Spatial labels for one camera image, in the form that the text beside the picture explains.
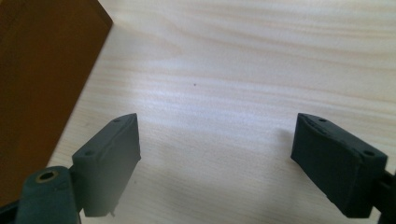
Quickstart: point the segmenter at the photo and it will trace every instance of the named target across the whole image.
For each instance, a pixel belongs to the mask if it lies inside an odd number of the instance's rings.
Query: light wood surface
[[[376,223],[344,217],[290,151],[309,113],[394,173],[395,1],[100,2],[115,25],[49,165],[134,112],[142,161],[116,216],[82,223]]]

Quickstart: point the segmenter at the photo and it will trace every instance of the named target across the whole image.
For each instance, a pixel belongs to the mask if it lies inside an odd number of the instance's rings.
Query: brown wooden block
[[[47,165],[111,25],[97,0],[0,0],[0,205]]]

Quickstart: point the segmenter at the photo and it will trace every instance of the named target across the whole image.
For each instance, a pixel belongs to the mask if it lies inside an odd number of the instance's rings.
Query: screw hole
[[[363,151],[363,153],[364,153],[365,155],[367,155],[367,156],[374,156],[374,155],[375,155],[374,152],[372,152],[372,151],[367,151],[367,150]]]
[[[49,182],[52,179],[54,179],[57,175],[58,175],[58,172],[56,172],[56,171],[47,171],[46,173],[38,175],[37,178],[35,179],[35,182],[40,183],[40,184]]]
[[[91,156],[91,155],[93,155],[93,154],[95,154],[95,153],[94,153],[94,151],[92,151],[92,150],[88,150],[88,151],[86,151],[86,152],[84,153],[84,155],[86,155],[86,156]]]

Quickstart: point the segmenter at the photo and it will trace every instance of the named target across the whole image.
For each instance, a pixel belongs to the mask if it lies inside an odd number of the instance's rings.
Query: wood grain
[[[49,165],[133,112],[142,161],[116,217],[83,223],[376,223],[343,217],[290,151],[310,113],[394,173],[394,1],[101,3],[115,27]]]

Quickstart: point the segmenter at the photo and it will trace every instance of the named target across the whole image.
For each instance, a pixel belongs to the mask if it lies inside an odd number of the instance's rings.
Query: wooden table
[[[129,113],[142,161],[116,216],[83,223],[376,223],[345,218],[290,151],[314,114],[394,173],[394,1],[100,2],[115,25],[49,165]]]

